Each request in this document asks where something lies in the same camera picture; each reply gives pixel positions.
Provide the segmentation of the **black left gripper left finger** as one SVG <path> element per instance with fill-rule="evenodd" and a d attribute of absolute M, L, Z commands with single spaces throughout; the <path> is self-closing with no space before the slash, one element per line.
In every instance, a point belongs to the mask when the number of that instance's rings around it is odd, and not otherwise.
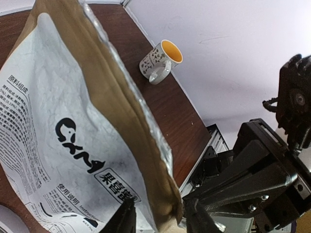
<path fill-rule="evenodd" d="M 135 233 L 137 214 L 133 198 L 126 199 L 100 233 Z"/>

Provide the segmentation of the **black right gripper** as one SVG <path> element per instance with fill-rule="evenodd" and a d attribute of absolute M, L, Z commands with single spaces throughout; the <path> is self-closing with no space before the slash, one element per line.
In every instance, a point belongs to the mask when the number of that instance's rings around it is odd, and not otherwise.
<path fill-rule="evenodd" d="M 311 173 L 298 158 L 311 144 L 308 132 L 284 142 L 260 118 L 243 123 L 233 162 L 183 200 L 198 199 L 211 216 L 254 217 L 262 231 L 287 226 L 311 208 Z"/>

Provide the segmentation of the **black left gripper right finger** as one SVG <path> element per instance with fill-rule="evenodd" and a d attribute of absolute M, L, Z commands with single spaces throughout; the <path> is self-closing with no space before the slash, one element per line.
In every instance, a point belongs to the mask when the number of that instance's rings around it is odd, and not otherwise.
<path fill-rule="evenodd" d="M 221 233 L 198 199 L 186 200 L 184 203 L 188 233 Z"/>

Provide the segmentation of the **dog food bag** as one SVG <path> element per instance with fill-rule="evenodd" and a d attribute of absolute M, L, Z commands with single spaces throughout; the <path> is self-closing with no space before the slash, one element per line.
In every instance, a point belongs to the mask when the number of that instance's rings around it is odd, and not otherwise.
<path fill-rule="evenodd" d="M 51 233 L 98 233 L 133 199 L 135 229 L 177 230 L 173 156 L 89 6 L 37 0 L 0 71 L 0 163 Z"/>

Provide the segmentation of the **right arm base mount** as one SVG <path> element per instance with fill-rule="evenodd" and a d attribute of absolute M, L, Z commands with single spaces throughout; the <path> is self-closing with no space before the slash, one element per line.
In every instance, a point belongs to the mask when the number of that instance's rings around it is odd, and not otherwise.
<path fill-rule="evenodd" d="M 192 191 L 206 180 L 219 176 L 233 161 L 233 154 L 216 124 L 207 127 L 211 135 L 207 149 L 192 172 L 189 183 Z"/>

